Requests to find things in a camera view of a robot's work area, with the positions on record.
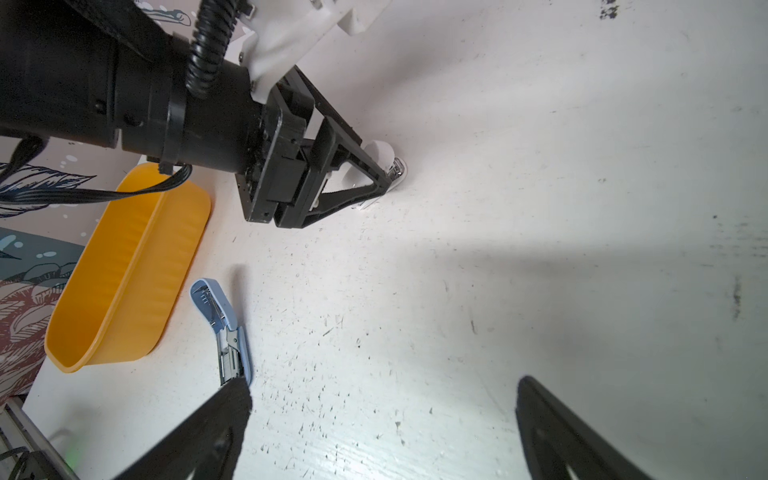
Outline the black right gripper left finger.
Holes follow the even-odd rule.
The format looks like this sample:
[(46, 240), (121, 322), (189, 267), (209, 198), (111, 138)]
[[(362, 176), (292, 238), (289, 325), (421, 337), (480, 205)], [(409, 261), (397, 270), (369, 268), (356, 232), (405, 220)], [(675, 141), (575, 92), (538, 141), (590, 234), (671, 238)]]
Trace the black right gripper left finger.
[(242, 451), (252, 398), (243, 378), (225, 383), (120, 479), (231, 479)]

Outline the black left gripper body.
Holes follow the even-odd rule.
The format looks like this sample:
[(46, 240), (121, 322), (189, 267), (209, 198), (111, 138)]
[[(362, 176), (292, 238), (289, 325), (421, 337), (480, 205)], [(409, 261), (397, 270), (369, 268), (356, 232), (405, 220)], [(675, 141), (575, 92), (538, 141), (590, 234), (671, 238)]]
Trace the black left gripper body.
[(295, 205), (308, 170), (301, 149), (313, 110), (312, 97), (286, 83), (274, 87), (261, 106), (249, 135), (248, 167), (236, 176), (247, 221), (279, 224)]

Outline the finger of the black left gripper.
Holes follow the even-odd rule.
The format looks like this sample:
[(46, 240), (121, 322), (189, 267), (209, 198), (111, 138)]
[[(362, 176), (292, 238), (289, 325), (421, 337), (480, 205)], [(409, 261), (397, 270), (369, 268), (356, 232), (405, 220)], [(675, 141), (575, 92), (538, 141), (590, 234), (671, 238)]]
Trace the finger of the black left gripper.
[(324, 117), (333, 119), (358, 146), (362, 145), (362, 138), (354, 131), (349, 123), (330, 104), (298, 66), (294, 66), (290, 70), (290, 76), (297, 82), (299, 92), (312, 100), (314, 109), (317, 109)]
[(274, 217), (279, 228), (303, 229), (343, 209), (383, 196), (390, 177), (335, 120), (322, 120), (314, 140), (299, 148), (296, 192)]

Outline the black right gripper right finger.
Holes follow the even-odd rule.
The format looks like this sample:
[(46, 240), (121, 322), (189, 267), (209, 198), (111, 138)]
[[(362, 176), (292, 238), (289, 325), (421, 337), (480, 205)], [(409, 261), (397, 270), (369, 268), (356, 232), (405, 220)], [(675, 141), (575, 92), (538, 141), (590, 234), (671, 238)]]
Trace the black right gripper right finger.
[(531, 376), (518, 383), (515, 414), (533, 479), (648, 477)]

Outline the white mini stapler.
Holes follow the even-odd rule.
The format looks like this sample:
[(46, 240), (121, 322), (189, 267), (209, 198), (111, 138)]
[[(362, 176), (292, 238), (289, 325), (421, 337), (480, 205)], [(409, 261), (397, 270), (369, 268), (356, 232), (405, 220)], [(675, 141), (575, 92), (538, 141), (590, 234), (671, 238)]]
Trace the white mini stapler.
[(365, 170), (362, 165), (356, 165), (351, 161), (341, 161), (325, 174), (321, 183), (321, 189), (312, 203), (311, 213), (320, 210), (321, 196), (332, 193), (341, 193), (346, 190), (360, 189), (363, 187), (376, 187), (375, 180), (381, 180), (384, 174), (388, 187), (385, 193), (395, 190), (408, 174), (407, 164), (399, 158), (394, 148), (385, 141), (374, 140), (363, 145), (363, 151), (368, 164), (375, 164), (373, 170)]

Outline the blue mini stapler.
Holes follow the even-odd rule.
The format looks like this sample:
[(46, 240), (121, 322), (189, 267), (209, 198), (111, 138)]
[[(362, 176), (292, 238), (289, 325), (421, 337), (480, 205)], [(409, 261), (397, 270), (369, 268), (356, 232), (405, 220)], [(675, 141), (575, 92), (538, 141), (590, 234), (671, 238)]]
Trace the blue mini stapler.
[(214, 332), (221, 385), (243, 378), (250, 386), (253, 371), (246, 329), (220, 284), (213, 279), (200, 278), (190, 287), (189, 295)]

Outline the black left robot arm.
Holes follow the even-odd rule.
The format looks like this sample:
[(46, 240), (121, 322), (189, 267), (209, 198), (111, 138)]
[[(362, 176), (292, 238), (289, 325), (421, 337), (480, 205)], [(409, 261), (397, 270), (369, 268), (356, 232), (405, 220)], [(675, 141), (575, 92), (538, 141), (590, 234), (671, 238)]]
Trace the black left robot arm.
[(8, 206), (102, 203), (105, 212), (45, 336), (63, 372), (133, 361), (157, 345), (211, 212), (194, 167), (231, 173), (246, 220), (302, 229), (383, 196), (381, 167), (298, 68), (332, 28), (365, 30), (382, 1), (203, 1), (191, 39), (131, 1), (1, 5), (2, 178), (51, 138), (146, 157), (116, 191), (21, 187)]

